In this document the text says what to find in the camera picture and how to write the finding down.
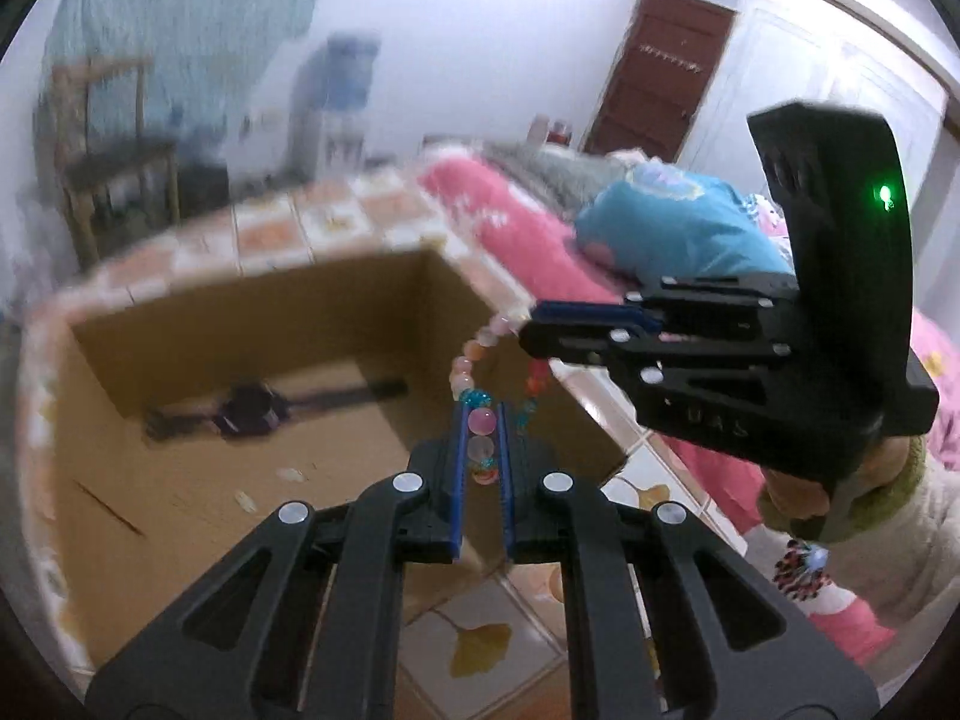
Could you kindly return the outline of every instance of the wooden chair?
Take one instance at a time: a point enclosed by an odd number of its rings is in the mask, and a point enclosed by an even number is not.
[[[152,60],[146,57],[104,59],[89,57],[76,65],[58,65],[52,72],[51,102],[55,119],[54,165],[64,188],[66,212],[83,239],[90,263],[100,259],[93,234],[95,197],[107,191],[113,180],[136,173],[140,196],[146,196],[147,168],[156,163],[167,167],[167,199],[173,223],[179,223],[179,193],[176,189],[176,141],[150,137],[143,132],[144,80]],[[90,146],[90,87],[136,71],[136,133],[104,146]]]

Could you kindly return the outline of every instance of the bead bracelet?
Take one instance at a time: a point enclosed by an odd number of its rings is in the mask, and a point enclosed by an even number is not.
[[[473,480],[479,485],[491,485],[500,477],[496,468],[496,445],[491,435],[496,430],[496,412],[491,408],[493,396],[479,389],[473,381],[473,366],[493,349],[501,338],[517,333],[527,317],[507,317],[496,314],[464,344],[463,352],[455,357],[450,367],[450,391],[453,399],[469,410],[467,428],[467,459]],[[525,433],[531,416],[536,411],[536,399],[550,380],[550,362],[531,360],[524,386],[524,400],[517,414],[517,432]]]

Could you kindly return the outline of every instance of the blue pillow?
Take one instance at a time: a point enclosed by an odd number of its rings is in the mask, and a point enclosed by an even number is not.
[[[577,245],[641,284],[656,284],[661,276],[790,274],[747,205],[719,178],[653,160],[608,186],[577,215]]]

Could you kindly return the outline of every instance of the blue bead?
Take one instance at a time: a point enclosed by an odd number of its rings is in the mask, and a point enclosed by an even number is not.
[[[810,549],[810,553],[806,556],[806,567],[810,571],[822,571],[827,567],[827,558],[829,557],[829,552],[823,547],[814,546]]]
[[[483,389],[465,389],[460,393],[460,402],[468,409],[480,409],[491,405],[493,398]]]

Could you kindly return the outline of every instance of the paper scrap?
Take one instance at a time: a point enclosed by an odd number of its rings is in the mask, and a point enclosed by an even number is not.
[[[240,508],[243,509],[247,514],[256,513],[256,503],[253,502],[253,498],[250,495],[247,495],[243,490],[237,490],[233,494],[233,499],[240,505]]]
[[[304,474],[296,469],[277,469],[277,476],[285,482],[302,482]]]

